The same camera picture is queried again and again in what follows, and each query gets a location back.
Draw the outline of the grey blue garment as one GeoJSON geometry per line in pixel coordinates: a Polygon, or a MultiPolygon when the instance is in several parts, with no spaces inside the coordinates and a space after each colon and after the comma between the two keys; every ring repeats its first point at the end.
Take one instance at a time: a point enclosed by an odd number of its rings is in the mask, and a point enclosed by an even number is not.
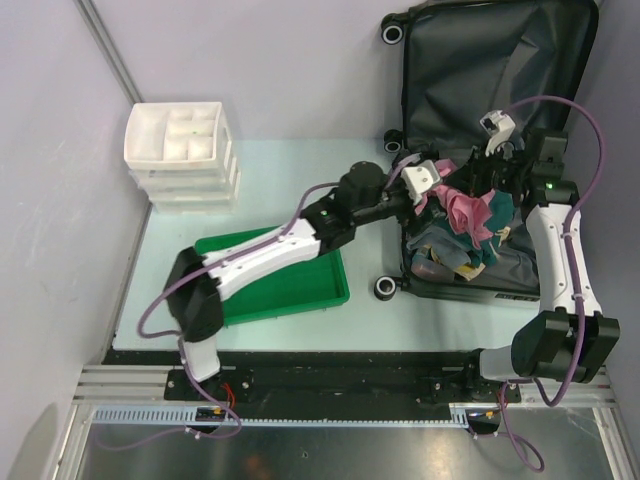
{"type": "Polygon", "coordinates": [[[429,248],[431,257],[438,258],[450,270],[471,264],[469,248],[439,226],[429,226],[421,233],[408,236],[406,247],[410,251],[429,248]]]}

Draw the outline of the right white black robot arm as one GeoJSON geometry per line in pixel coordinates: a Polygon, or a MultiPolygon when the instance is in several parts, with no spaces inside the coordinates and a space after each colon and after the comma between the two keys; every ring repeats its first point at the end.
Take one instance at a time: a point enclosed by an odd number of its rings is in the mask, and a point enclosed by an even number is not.
{"type": "Polygon", "coordinates": [[[484,401],[497,381],[589,383],[620,337],[617,319],[604,315],[582,252],[580,207],[585,195],[563,177],[567,136],[533,129],[523,149],[504,154],[509,129],[494,127],[483,152],[473,155],[471,191],[510,193],[532,240],[539,279],[539,312],[510,345],[485,349],[479,366],[463,373],[461,388],[484,401]]]}

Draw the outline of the pink cloth garment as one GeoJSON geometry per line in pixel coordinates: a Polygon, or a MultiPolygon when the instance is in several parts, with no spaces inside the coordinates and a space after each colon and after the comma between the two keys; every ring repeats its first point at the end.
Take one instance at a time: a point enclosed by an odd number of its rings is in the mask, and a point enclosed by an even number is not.
{"type": "Polygon", "coordinates": [[[495,194],[494,190],[490,190],[481,197],[471,197],[441,183],[422,196],[415,207],[415,213],[420,214],[426,208],[429,198],[436,197],[446,210],[452,231],[457,235],[468,234],[473,247],[480,249],[481,243],[493,236],[485,223],[492,216],[490,203],[495,194]]]}

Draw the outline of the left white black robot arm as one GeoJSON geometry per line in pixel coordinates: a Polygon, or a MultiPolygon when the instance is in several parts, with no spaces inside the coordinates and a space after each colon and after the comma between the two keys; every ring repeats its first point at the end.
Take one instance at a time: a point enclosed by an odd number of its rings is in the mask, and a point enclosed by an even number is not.
{"type": "Polygon", "coordinates": [[[216,335],[224,325],[226,300],[263,277],[340,249],[362,225],[389,217],[408,222],[440,182],[435,164],[418,162],[414,155],[391,173],[375,163],[358,162],[339,181],[326,184],[327,195],[311,204],[300,203],[285,225],[207,254],[192,247],[182,250],[165,292],[181,329],[179,350],[189,370],[187,389],[202,400],[220,390],[216,335]]]}

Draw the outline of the teal green garment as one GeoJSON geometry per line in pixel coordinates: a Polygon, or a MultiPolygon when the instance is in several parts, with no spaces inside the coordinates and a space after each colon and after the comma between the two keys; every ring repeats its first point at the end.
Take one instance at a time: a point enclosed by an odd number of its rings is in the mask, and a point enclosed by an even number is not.
{"type": "Polygon", "coordinates": [[[500,232],[509,226],[514,216],[514,203],[508,193],[491,190],[474,200],[472,223],[469,225],[472,244],[469,257],[473,267],[496,263],[500,232]]]}

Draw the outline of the space astronaut hardshell suitcase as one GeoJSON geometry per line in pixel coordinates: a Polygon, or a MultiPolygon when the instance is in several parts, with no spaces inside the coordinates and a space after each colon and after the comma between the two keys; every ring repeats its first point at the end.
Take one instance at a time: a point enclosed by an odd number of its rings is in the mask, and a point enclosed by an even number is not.
{"type": "MultiPolygon", "coordinates": [[[[598,22],[593,1],[426,1],[386,15],[382,40],[404,48],[403,125],[385,133],[386,150],[451,159],[463,172],[455,185],[468,191],[467,162],[489,138],[480,125],[487,112],[503,110],[513,118],[516,128],[505,144],[516,149],[523,149],[533,129],[566,134],[569,104],[598,22]]],[[[515,216],[495,264],[470,282],[455,273],[450,283],[424,281],[411,273],[412,260],[441,263],[429,248],[410,251],[402,239],[400,288],[421,298],[537,301],[534,247],[519,203],[512,200],[515,216]]],[[[471,252],[470,237],[455,236],[441,208],[431,226],[444,228],[471,252]]]]}

